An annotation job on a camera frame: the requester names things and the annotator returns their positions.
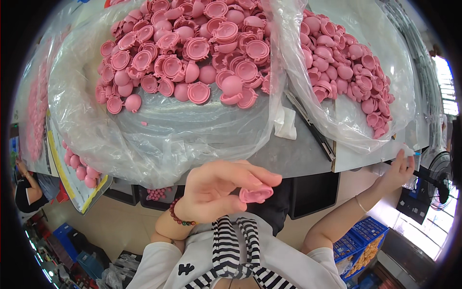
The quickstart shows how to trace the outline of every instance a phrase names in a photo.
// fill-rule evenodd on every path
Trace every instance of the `silver bangle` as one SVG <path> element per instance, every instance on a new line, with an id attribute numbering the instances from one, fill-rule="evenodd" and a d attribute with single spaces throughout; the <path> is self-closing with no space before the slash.
<path id="1" fill-rule="evenodd" d="M 357 202 L 358 205 L 361 207 L 361 209 L 363 209 L 364 213 L 367 214 L 367 211 L 364 209 L 363 205 L 361 205 L 361 203 L 359 202 L 357 196 L 354 196 L 354 198 L 356 199 L 356 202 Z"/>

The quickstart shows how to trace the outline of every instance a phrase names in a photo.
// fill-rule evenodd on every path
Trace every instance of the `window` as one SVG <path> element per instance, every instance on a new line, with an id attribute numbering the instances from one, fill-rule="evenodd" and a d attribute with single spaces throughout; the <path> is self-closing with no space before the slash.
<path id="1" fill-rule="evenodd" d="M 447 207 L 440 211 L 430 207 L 422 225 L 400 213 L 393 226 L 395 231 L 414 243 L 433 260 L 436 260 L 441 252 L 456 213 L 459 191 L 451 184 L 450 188 Z"/>
<path id="2" fill-rule="evenodd" d="M 439 56 L 433 57 L 433 60 L 436 63 L 436 74 L 441 90 L 441 96 L 443 98 L 444 113 L 456 116 L 459 114 L 459 108 L 457 107 L 454 82 L 452 80 L 449 65 L 444 58 Z"/>

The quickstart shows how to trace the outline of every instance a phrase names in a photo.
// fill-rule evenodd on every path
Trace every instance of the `beaded bracelet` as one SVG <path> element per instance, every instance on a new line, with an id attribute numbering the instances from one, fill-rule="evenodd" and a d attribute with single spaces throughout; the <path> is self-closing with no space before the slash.
<path id="1" fill-rule="evenodd" d="M 178 219 L 178 217 L 175 215 L 175 204 L 178 202 L 180 198 L 178 199 L 175 199 L 171 204 L 170 204 L 170 215 L 173 217 L 173 220 L 175 220 L 178 224 L 180 225 L 183 225 L 183 226 L 194 226 L 196 225 L 196 222 L 195 221 L 182 221 L 180 219 Z"/>

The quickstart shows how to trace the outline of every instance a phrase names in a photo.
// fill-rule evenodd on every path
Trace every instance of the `white tissue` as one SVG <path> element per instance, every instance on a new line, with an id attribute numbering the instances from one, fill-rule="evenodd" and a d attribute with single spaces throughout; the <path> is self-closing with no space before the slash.
<path id="1" fill-rule="evenodd" d="M 280 106 L 274 121 L 274 135 L 289 140 L 297 139 L 295 129 L 295 111 L 290 108 Z"/>

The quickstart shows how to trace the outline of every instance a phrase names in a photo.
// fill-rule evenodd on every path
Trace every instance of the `black print on shirt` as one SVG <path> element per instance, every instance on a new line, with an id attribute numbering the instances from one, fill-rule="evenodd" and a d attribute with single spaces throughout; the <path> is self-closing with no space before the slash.
<path id="1" fill-rule="evenodd" d="M 178 276 L 181 276 L 182 273 L 188 275 L 192 270 L 194 270 L 194 266 L 191 263 L 187 263 L 186 266 L 184 264 L 180 264 L 178 267 Z"/>

